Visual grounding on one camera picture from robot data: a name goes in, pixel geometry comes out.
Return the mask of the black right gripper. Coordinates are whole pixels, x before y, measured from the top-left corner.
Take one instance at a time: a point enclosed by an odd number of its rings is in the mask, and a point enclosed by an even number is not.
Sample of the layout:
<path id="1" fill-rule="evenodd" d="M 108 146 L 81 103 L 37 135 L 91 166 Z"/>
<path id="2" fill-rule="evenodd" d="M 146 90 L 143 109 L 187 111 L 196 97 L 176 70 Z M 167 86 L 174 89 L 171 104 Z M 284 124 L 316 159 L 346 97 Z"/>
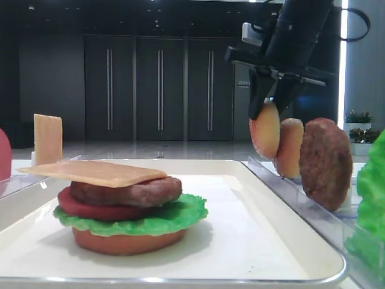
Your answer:
<path id="1" fill-rule="evenodd" d="M 227 48 L 226 61 L 254 67 L 249 69 L 250 119 L 258 118 L 274 86 L 273 102 L 282 114 L 305 91 L 304 82 L 326 86 L 333 77 L 307 66 L 332 6 L 333 1 L 285 1 L 275 24 L 265 30 L 265 49 L 255 53 Z"/>

